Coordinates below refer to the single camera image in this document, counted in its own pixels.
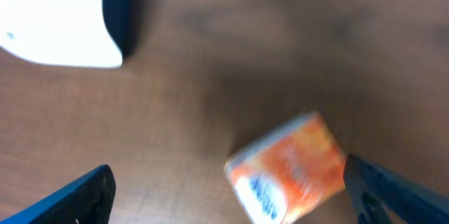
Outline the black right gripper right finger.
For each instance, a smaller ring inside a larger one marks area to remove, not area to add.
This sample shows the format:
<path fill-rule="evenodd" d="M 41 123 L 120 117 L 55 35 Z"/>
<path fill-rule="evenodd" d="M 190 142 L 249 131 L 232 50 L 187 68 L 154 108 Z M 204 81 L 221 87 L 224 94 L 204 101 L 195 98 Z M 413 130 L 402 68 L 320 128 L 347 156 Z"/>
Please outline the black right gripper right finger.
<path fill-rule="evenodd" d="M 447 223 L 448 198 L 378 164 L 348 154 L 344 184 L 358 224 L 390 223 L 385 209 L 406 223 Z"/>

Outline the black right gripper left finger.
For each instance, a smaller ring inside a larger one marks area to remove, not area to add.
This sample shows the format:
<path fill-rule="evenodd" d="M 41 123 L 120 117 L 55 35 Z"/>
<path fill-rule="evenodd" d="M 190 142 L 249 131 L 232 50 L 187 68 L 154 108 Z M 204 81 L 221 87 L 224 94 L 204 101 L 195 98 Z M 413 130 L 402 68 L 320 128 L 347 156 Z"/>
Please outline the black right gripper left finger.
<path fill-rule="evenodd" d="M 114 174 L 102 164 L 1 224 L 108 224 L 115 193 Z"/>

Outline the orange Kleenex tissue pack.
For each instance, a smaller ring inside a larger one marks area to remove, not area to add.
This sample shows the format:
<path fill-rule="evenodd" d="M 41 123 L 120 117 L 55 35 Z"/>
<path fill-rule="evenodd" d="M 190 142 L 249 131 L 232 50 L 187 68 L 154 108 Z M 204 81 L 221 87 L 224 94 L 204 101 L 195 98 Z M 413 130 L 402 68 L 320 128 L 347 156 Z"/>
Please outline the orange Kleenex tissue pack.
<path fill-rule="evenodd" d="M 322 116 L 310 112 L 231 155 L 224 174 L 252 223 L 294 223 L 345 189 L 345 162 Z"/>

